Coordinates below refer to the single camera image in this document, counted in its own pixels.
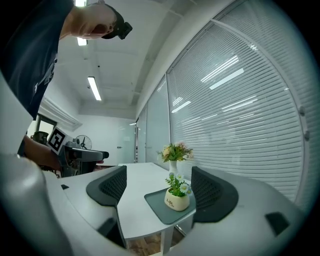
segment white vase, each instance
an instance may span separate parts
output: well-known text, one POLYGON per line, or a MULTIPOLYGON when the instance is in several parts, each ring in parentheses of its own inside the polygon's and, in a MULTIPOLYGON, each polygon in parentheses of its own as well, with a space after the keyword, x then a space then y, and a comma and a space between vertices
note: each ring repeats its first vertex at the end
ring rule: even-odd
POLYGON ((177 161, 169 160, 169 171, 170 173, 174 173, 174 175, 178 173, 177 161))
POLYGON ((168 188, 165 197, 164 197, 164 203, 170 207, 171 209, 181 212, 185 210, 189 204, 190 204, 190 199, 189 196, 185 195, 182 197, 175 196, 169 192, 169 190, 172 190, 172 187, 168 188))

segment wooden floor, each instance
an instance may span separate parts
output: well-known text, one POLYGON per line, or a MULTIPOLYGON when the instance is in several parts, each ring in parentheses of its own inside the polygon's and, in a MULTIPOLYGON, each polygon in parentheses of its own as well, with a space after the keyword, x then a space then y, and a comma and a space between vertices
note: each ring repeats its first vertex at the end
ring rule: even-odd
MULTIPOLYGON (((175 228, 173 230, 171 247, 179 243, 184 236, 175 228)), ((160 252, 161 233, 145 238, 127 241, 127 248, 135 255, 149 256, 160 252)))

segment electric fan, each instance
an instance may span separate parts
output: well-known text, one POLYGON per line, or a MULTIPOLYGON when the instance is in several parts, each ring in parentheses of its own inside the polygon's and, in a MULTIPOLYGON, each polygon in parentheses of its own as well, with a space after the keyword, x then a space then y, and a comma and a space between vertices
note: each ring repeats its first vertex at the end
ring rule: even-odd
POLYGON ((79 135, 76 137, 76 139, 79 139, 80 146, 83 150, 91 150, 92 148, 92 141, 91 139, 86 135, 79 135))

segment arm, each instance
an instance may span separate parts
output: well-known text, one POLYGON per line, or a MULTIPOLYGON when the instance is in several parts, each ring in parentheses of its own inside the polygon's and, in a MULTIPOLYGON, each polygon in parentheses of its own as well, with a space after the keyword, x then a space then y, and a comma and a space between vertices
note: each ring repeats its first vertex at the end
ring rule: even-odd
POLYGON ((24 153, 28 159, 40 166, 48 166, 55 170, 61 169, 58 156, 49 147, 35 142, 27 135, 24 136, 23 141, 24 153))

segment person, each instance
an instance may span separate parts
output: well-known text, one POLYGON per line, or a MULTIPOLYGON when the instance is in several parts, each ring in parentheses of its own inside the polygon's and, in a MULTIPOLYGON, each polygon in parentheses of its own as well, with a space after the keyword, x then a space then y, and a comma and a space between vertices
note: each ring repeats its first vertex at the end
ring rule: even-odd
MULTIPOLYGON (((59 40, 124 39, 132 27, 104 0, 78 7, 72 0, 42 0, 12 33, 0 52, 0 69, 10 89, 36 120, 41 100, 54 75, 59 40)), ((38 165, 60 170, 58 157, 49 147, 24 136, 18 154, 38 165)))

